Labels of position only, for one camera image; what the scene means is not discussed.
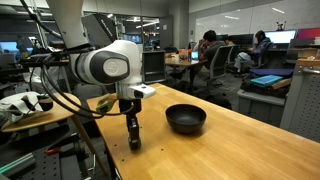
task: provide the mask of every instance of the black cable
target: black cable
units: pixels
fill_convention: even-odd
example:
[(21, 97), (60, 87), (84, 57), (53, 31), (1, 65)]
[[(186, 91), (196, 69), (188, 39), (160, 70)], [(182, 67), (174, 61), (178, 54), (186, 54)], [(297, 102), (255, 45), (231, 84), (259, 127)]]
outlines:
[(47, 68), (44, 66), (43, 67), (43, 72), (45, 73), (45, 76), (47, 78), (47, 80), (49, 81), (49, 83), (51, 84), (51, 86), (62, 96), (64, 97), (67, 101), (69, 101), (71, 104), (73, 104), (74, 106), (77, 106), (78, 108), (86, 111), (86, 112), (89, 112), (89, 113), (94, 113), (94, 114), (99, 114), (99, 115), (104, 115), (104, 116), (119, 116), (119, 115), (122, 115), (122, 114), (125, 114), (125, 113), (128, 113), (130, 112), (132, 109), (133, 109), (133, 105), (128, 109), (128, 110), (125, 110), (123, 112), (120, 112), (120, 113), (99, 113), (97, 111), (92, 111), (90, 109), (86, 109), (84, 107), (82, 107), (81, 105), (79, 105), (78, 103), (74, 102), (72, 99), (70, 99), (68, 96), (66, 96), (56, 85), (54, 85), (54, 82), (53, 80), (51, 79), (51, 77), (49, 76), (49, 73), (48, 73), (48, 70)]
[[(58, 71), (58, 80), (60, 79), (60, 67), (59, 67), (59, 71)], [(36, 105), (37, 104), (39, 104), (40, 103), (40, 101), (44, 98), (44, 97), (46, 97), (48, 94), (47, 93), (45, 93), (45, 94), (43, 94), (41, 97), (40, 97), (40, 99), (38, 99), (38, 102), (36, 103), (36, 104), (34, 104), (34, 105), (32, 105), (32, 107), (31, 108), (29, 108), (29, 111), (26, 113), (26, 114), (29, 114), (30, 113), (30, 111), (33, 109), (33, 108), (35, 108), (36, 107)]]
[(45, 89), (45, 91), (47, 92), (47, 94), (51, 97), (52, 100), (54, 100), (56, 103), (58, 103), (61, 107), (63, 107), (64, 109), (78, 115), (78, 116), (82, 116), (82, 117), (86, 117), (86, 118), (95, 118), (95, 119), (99, 119), (102, 118), (103, 115), (98, 116), (98, 117), (92, 117), (92, 116), (88, 116), (86, 114), (82, 114), (72, 108), (70, 108), (69, 106), (65, 105), (63, 102), (61, 102), (47, 87), (47, 85), (45, 84), (45, 73), (43, 71), (41, 71), (41, 84), (43, 86), (43, 88)]
[(78, 103), (74, 102), (72, 99), (70, 99), (68, 96), (66, 96), (53, 82), (53, 80), (51, 79), (49, 73), (48, 73), (48, 67), (46, 64), (48, 64), (48, 62), (54, 60), (54, 57), (52, 56), (49, 56), (47, 57), (45, 60), (44, 60), (44, 65), (42, 67), (42, 72), (44, 75), (41, 76), (41, 81), (45, 81), (45, 78), (49, 81), (50, 85), (62, 96), (64, 97), (67, 101), (69, 101), (71, 104), (73, 104), (74, 106), (86, 111), (86, 112), (89, 112), (89, 113), (94, 113), (94, 114), (99, 114), (99, 115), (103, 115), (103, 116), (118, 116), (118, 115), (122, 115), (122, 114), (126, 114), (128, 112), (130, 112), (133, 108), (134, 108), (134, 105), (132, 105), (128, 110), (125, 110), (123, 112), (120, 112), (120, 113), (99, 113), (97, 111), (92, 111), (92, 110), (89, 110), (89, 109), (86, 109), (86, 108), (83, 108), (81, 105), (79, 105)]
[(52, 34), (53, 36), (62, 39), (61, 35), (55, 31), (52, 31), (51, 29), (49, 29), (47, 26), (45, 26), (41, 21), (39, 21), (37, 15), (32, 14), (29, 9), (28, 9), (28, 5), (24, 0), (20, 0), (22, 6), (26, 9), (26, 11), (28, 12), (30, 19), (36, 21), (37, 24), (39, 24), (39, 26), (41, 26), (44, 30), (46, 30), (47, 32), (49, 32), (50, 34)]
[(30, 78), (29, 78), (30, 91), (32, 91), (32, 82), (31, 82), (31, 81), (32, 81), (32, 76), (33, 76), (34, 70), (35, 70), (35, 67), (32, 68), (32, 71), (31, 71), (31, 74), (30, 74)]

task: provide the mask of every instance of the computer monitor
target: computer monitor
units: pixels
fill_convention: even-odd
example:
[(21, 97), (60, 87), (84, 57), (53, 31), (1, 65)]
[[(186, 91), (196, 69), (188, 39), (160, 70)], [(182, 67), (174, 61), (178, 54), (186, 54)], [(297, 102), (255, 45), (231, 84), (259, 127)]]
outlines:
[(147, 84), (166, 80), (165, 51), (142, 53), (142, 79)]
[(320, 37), (320, 28), (299, 29), (296, 39), (308, 39)]
[(217, 41), (224, 41), (228, 37), (228, 34), (219, 34), (217, 35)]
[(233, 43), (239, 46), (253, 44), (253, 34), (230, 35), (230, 37)]
[(140, 34), (125, 34), (124, 39), (136, 44), (142, 44), (142, 37)]
[(0, 42), (0, 47), (3, 50), (9, 50), (10, 53), (17, 53), (19, 50), (17, 49), (16, 42)]
[(289, 44), (295, 38), (296, 30), (266, 31), (265, 34), (273, 44)]

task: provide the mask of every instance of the ceiling light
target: ceiling light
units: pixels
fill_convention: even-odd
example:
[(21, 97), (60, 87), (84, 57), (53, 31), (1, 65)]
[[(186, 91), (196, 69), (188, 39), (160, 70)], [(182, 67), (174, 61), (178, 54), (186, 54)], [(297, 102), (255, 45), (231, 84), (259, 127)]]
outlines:
[(152, 22), (152, 23), (147, 23), (147, 24), (144, 24), (144, 25), (142, 25), (142, 26), (145, 27), (145, 26), (150, 26), (150, 25), (152, 25), (152, 24), (157, 24), (157, 23), (159, 23), (159, 21), (155, 21), (155, 22)]
[(52, 16), (51, 13), (41, 13), (41, 16)]
[(275, 10), (275, 11), (277, 11), (277, 12), (279, 12), (279, 13), (282, 13), (282, 14), (284, 14), (284, 11), (281, 11), (281, 10), (279, 10), (279, 9), (276, 9), (276, 8), (272, 8), (273, 10)]
[(238, 17), (232, 17), (232, 16), (224, 16), (225, 18), (229, 18), (229, 19), (240, 19)]
[(18, 14), (28, 14), (28, 12), (17, 11)]

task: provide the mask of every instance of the laptop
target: laptop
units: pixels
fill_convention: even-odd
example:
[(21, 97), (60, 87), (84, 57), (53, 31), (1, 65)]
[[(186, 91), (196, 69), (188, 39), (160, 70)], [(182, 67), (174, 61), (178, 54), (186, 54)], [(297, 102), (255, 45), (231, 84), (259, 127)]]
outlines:
[(191, 60), (198, 60), (198, 51), (191, 52)]

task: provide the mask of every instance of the desk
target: desk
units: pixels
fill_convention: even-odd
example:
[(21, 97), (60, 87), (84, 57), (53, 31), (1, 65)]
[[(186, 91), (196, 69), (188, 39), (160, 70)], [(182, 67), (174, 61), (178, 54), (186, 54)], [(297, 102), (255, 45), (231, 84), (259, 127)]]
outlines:
[[(319, 179), (320, 144), (160, 84), (142, 100), (141, 149), (131, 151), (125, 116), (97, 120), (122, 179)], [(95, 109), (98, 99), (88, 100)], [(165, 110), (188, 103), (207, 119), (194, 135), (175, 133)], [(118, 112), (115, 104), (112, 112)]]
[[(77, 97), (75, 97), (72, 94), (68, 94), (68, 93), (65, 93), (65, 94), (70, 99), (72, 99), (76, 103), (80, 104), (80, 100)], [(76, 106), (72, 105), (71, 103), (69, 103), (67, 100), (65, 100), (63, 97), (61, 97), (59, 94), (55, 93), (55, 95), (65, 105), (71, 107), (75, 111), (79, 111), (78, 107), (76, 107)], [(64, 109), (63, 107), (58, 105), (56, 102), (54, 102), (52, 109), (49, 110), (49, 111), (37, 113), (34, 116), (31, 116), (31, 117), (28, 117), (28, 118), (20, 120), (18, 123), (14, 123), (14, 124), (8, 125), (8, 122), (7, 122), (6, 124), (3, 125), (3, 127), (5, 127), (5, 128), (2, 129), (2, 132), (16, 132), (16, 131), (21, 131), (21, 130), (25, 130), (25, 129), (41, 127), (41, 126), (44, 126), (44, 125), (47, 125), (47, 124), (51, 124), (51, 123), (55, 123), (55, 122), (64, 120), (64, 119), (69, 118), (69, 117), (72, 119), (73, 123), (77, 127), (81, 137), (86, 142), (86, 144), (89, 147), (91, 153), (92, 154), (96, 154), (97, 162), (99, 163), (100, 168), (107, 175), (107, 171), (104, 168), (100, 157), (98, 156), (94, 146), (92, 145), (92, 143), (90, 141), (90, 138), (89, 138), (87, 132), (85, 131), (84, 127), (82, 126), (82, 124), (79, 121), (79, 119), (77, 118), (77, 116), (74, 115), (72, 112)]]
[(188, 60), (174, 60), (171, 57), (166, 57), (165, 59), (165, 64), (167, 66), (173, 66), (173, 73), (176, 73), (176, 68), (177, 66), (181, 66), (181, 67), (185, 67), (185, 68), (189, 68), (191, 66), (196, 66), (198, 64), (203, 64), (207, 62), (207, 60), (203, 60), (203, 61), (198, 61), (198, 60), (192, 60), (192, 61), (188, 61)]

